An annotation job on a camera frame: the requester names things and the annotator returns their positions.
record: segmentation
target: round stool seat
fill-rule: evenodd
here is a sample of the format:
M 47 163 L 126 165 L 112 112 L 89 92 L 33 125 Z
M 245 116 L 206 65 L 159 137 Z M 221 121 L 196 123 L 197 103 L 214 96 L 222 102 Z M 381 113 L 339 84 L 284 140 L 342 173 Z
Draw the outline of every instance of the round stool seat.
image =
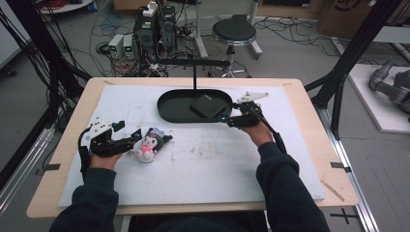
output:
M 247 45 L 255 40 L 256 29 L 244 20 L 229 18 L 215 23 L 212 34 L 224 44 Z

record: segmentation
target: black stool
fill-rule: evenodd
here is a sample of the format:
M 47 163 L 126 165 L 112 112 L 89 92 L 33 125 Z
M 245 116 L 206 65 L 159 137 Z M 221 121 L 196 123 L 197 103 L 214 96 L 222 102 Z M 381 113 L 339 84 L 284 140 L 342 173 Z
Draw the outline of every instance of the black stool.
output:
M 235 77 L 237 73 L 242 73 L 243 77 L 249 77 L 247 68 L 234 60 L 235 50 L 233 46 L 251 44 L 256 38 L 256 29 L 245 20 L 228 18 L 215 23 L 212 35 L 217 41 L 229 45 L 226 55 L 228 56 L 230 66 L 226 68 L 212 67 L 209 75 Z

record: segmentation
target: white paper sheet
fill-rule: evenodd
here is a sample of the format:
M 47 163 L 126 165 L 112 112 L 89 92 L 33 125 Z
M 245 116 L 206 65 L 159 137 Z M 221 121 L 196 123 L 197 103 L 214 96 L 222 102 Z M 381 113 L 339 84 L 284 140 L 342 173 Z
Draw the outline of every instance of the white paper sheet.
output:
M 128 137 L 142 128 L 159 128 L 173 139 L 165 144 L 151 163 L 123 155 L 117 162 L 115 189 L 120 205 L 260 202 L 263 193 L 255 178 L 260 162 L 256 146 L 244 132 L 223 123 L 172 124 L 157 110 L 157 100 L 170 86 L 108 85 L 90 124 L 96 117 L 108 123 L 125 120 L 126 127 L 113 133 L 113 139 Z M 233 101 L 246 91 L 268 92 L 260 103 L 272 127 L 279 131 L 286 149 L 300 164 L 300 176 L 314 199 L 324 199 L 324 191 L 301 136 L 293 111 L 281 87 L 218 88 Z M 239 115 L 234 109 L 233 115 Z M 59 206 L 71 205 L 76 187 L 82 185 L 80 158 L 76 154 Z

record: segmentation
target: electrical outlet strip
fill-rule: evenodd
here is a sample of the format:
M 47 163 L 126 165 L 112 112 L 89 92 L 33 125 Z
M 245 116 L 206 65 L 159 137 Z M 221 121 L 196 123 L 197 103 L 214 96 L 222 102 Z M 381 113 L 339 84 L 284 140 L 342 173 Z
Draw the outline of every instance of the electrical outlet strip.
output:
M 158 4 L 155 2 L 150 2 L 148 5 L 148 11 L 143 11 L 142 15 L 144 16 L 154 16 L 155 11 L 158 8 Z

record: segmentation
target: power supply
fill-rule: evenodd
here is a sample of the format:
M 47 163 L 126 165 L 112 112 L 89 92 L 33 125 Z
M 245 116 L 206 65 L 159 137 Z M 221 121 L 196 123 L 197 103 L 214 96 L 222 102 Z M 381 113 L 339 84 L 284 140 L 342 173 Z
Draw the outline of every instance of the power supply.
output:
M 143 47 L 155 47 L 158 42 L 159 26 L 157 13 L 154 16 L 140 15 L 135 21 L 133 33 L 136 41 Z
M 108 48 L 113 59 L 121 59 L 124 55 L 124 35 L 115 35 L 109 42 Z
M 127 59 L 135 58 L 135 42 L 133 41 L 133 35 L 124 36 L 124 52 Z
M 159 9 L 160 32 L 162 46 L 168 50 L 176 49 L 175 6 L 163 6 Z

